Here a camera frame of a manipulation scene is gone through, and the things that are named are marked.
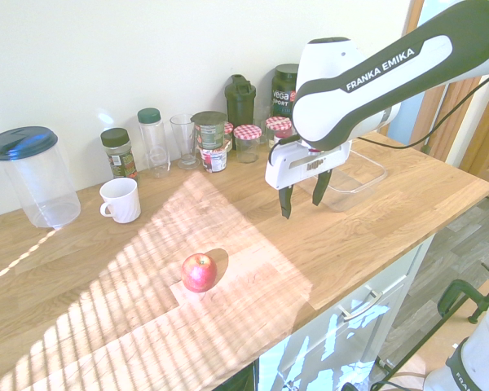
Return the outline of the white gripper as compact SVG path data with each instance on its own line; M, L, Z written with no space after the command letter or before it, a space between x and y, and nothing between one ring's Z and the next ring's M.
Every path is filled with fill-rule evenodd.
M289 219L292 212L293 185L316 175L312 203L315 206L320 204L328 188L332 169L346 162L351 144L351 141L347 141L331 151L311 152L306 144L296 141L271 149L265 180L271 187L279 190L283 217Z

